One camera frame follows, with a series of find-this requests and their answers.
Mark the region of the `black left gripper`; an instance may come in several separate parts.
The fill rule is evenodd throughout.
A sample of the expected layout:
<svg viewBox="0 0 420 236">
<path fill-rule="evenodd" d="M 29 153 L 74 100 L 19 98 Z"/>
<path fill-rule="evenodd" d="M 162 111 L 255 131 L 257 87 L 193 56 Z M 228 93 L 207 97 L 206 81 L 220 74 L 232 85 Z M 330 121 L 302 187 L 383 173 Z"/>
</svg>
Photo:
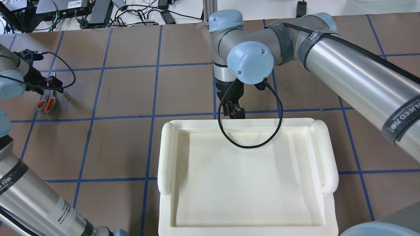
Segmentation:
<svg viewBox="0 0 420 236">
<path fill-rule="evenodd" d="M 56 76 L 51 76 L 49 79 L 42 76 L 39 70 L 33 67 L 33 62 L 43 60 L 44 56 L 41 52 L 31 51 L 29 49 L 21 52 L 14 52 L 20 59 L 17 64 L 18 69 L 23 69 L 24 82 L 34 86 L 46 87 L 47 89 L 62 87 L 63 83 Z"/>
</svg>

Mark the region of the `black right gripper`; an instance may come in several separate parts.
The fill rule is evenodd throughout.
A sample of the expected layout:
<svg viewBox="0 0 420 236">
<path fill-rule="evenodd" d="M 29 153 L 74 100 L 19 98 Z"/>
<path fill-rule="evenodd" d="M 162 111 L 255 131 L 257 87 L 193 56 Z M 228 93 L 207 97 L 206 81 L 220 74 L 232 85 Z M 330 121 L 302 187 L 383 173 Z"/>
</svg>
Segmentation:
<svg viewBox="0 0 420 236">
<path fill-rule="evenodd" d="M 215 81 L 216 93 L 220 100 L 225 97 L 222 102 L 222 110 L 224 116 L 231 119 L 245 119 L 245 110 L 240 107 L 239 100 L 243 96 L 243 82 L 234 80 L 232 82 Z"/>
</svg>

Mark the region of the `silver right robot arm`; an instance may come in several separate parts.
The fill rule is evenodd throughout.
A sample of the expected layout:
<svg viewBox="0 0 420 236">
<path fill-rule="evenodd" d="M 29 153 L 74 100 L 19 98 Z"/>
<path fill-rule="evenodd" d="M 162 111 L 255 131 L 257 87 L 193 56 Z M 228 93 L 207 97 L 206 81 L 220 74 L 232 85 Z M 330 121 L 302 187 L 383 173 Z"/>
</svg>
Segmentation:
<svg viewBox="0 0 420 236">
<path fill-rule="evenodd" d="M 341 38 L 332 17 L 320 12 L 248 33 L 242 13 L 220 10 L 208 18 L 220 118 L 244 119 L 239 100 L 245 84 L 267 82 L 275 65 L 291 60 L 330 87 L 393 145 L 419 161 L 419 77 Z"/>
</svg>

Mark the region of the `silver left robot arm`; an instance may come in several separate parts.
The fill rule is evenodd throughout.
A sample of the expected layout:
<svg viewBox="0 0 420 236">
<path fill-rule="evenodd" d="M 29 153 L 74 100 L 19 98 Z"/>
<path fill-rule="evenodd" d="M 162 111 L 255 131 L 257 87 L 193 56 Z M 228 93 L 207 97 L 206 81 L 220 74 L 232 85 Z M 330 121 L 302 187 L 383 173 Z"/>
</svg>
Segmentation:
<svg viewBox="0 0 420 236">
<path fill-rule="evenodd" d="M 1 46 L 1 98 L 11 99 L 25 91 L 43 96 L 38 109 L 50 111 L 56 101 L 54 92 L 63 93 L 62 81 L 48 78 L 33 67 L 44 52 L 12 52 Z M 66 200 L 34 173 L 13 151 L 9 136 L 11 120 L 1 111 L 0 204 L 1 221 L 20 235 L 32 236 L 127 236 L 123 229 L 94 227 Z"/>
</svg>

